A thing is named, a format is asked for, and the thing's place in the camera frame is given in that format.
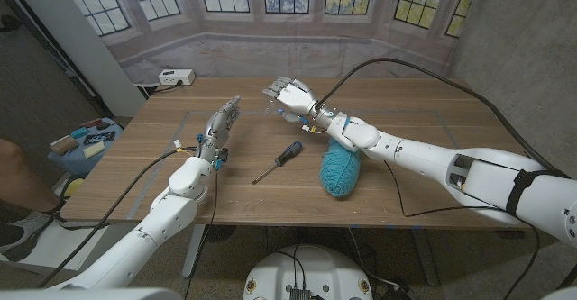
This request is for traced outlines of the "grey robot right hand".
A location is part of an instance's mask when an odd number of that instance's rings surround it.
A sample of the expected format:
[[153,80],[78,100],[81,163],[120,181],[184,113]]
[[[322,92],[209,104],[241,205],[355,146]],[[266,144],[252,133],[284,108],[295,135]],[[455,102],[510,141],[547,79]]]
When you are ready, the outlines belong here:
[[281,113],[289,122],[305,117],[327,129],[336,116],[335,110],[323,105],[307,84],[295,78],[279,77],[262,93],[282,109]]

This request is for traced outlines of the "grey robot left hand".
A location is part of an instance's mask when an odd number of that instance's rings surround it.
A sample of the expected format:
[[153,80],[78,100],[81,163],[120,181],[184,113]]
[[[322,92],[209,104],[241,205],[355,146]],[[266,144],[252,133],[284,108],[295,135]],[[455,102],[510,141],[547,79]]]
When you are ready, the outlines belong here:
[[226,144],[229,133],[240,114],[238,106],[241,97],[233,97],[226,102],[207,121],[203,137],[195,152],[195,156],[208,162],[215,160],[220,149]]

